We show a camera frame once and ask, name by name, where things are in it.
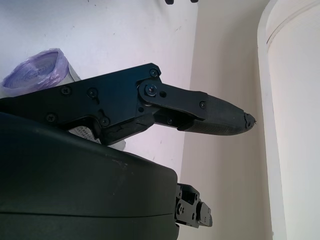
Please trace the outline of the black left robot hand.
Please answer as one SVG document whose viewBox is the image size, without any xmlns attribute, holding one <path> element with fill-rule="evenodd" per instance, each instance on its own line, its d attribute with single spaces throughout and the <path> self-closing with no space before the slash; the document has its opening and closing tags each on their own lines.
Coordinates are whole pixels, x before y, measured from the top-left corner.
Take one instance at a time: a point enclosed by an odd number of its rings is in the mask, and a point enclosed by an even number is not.
<svg viewBox="0 0 320 240">
<path fill-rule="evenodd" d="M 175 0 L 164 0 L 167 5 L 173 5 Z M 199 0 L 190 0 L 191 3 L 197 3 Z"/>
</svg>

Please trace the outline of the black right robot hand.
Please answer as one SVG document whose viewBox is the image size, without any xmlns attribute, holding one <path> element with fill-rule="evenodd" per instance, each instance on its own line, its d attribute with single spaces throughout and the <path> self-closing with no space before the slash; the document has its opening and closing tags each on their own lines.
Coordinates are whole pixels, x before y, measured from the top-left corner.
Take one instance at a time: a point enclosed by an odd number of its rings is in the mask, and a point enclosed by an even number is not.
<svg viewBox="0 0 320 240">
<path fill-rule="evenodd" d="M 3 240 L 175 240 L 211 227 L 210 208 L 176 172 L 111 148 L 154 124 L 232 136 L 255 118 L 144 64 L 0 101 Z"/>
</svg>

